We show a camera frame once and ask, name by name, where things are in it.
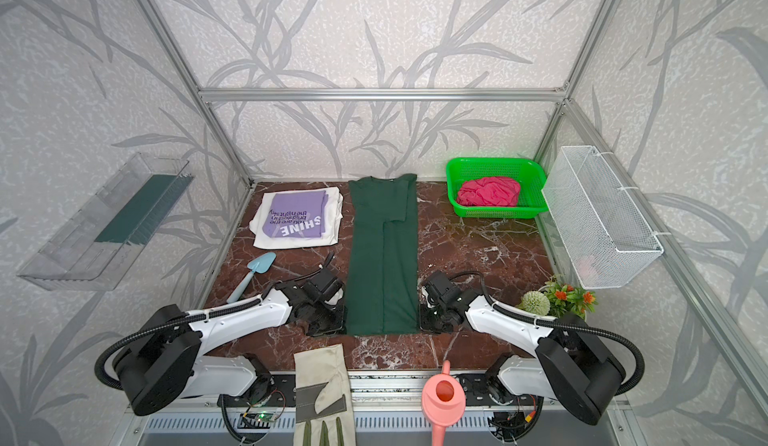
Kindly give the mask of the dark green t-shirt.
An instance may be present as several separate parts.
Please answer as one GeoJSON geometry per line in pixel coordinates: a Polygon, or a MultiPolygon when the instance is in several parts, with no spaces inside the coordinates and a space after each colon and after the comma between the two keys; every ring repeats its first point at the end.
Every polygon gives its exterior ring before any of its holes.
{"type": "Polygon", "coordinates": [[[417,176],[349,184],[355,210],[345,294],[352,336],[418,331],[417,176]]]}

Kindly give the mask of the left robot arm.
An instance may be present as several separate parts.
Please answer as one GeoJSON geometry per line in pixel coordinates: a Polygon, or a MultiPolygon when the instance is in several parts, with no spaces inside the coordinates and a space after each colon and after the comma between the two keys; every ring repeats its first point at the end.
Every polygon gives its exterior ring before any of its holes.
{"type": "Polygon", "coordinates": [[[260,400],[274,388],[255,356],[213,350],[258,331],[302,323],[310,337],[344,330],[344,284],[328,254],[308,274],[278,281],[261,294],[203,310],[158,309],[140,328],[97,358],[94,375],[124,392],[133,413],[148,416],[179,399],[217,396],[260,400]]]}

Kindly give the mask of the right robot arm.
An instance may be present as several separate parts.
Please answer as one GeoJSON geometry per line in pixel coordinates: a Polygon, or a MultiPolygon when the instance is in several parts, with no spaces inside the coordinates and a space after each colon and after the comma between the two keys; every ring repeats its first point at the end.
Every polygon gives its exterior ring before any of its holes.
{"type": "Polygon", "coordinates": [[[507,354],[486,371],[486,384],[499,403],[522,395],[554,399],[576,419],[595,425],[614,397],[643,379],[645,359],[627,338],[591,327],[574,313],[542,316],[500,302],[477,271],[435,272],[421,290],[423,332],[442,334],[466,325],[529,354],[507,354]]]}

